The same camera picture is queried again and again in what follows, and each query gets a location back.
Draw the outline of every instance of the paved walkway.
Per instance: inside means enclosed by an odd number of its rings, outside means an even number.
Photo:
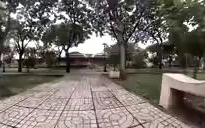
[[[0,101],[0,128],[188,128],[109,79],[66,76]]]

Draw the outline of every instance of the pole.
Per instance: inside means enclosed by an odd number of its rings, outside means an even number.
[[[106,63],[106,54],[105,54],[105,47],[106,44],[104,43],[104,72],[107,72],[107,63]]]

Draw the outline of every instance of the park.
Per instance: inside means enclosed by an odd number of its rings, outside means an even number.
[[[205,128],[205,0],[0,0],[0,128]]]

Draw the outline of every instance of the grass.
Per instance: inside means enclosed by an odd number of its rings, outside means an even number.
[[[0,100],[21,93],[39,84],[52,82],[58,76],[5,75],[0,78]]]
[[[198,74],[199,80],[205,80],[205,73]],[[118,81],[120,84],[135,94],[141,95],[151,103],[158,105],[160,98],[162,73],[137,73],[129,74],[127,80]]]

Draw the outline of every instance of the white bench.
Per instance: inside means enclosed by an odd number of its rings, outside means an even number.
[[[110,71],[109,72],[109,77],[113,78],[113,79],[120,78],[120,71]]]
[[[177,100],[182,98],[181,93],[205,97],[205,81],[195,80],[183,74],[164,73],[159,105],[166,109],[177,106]]]

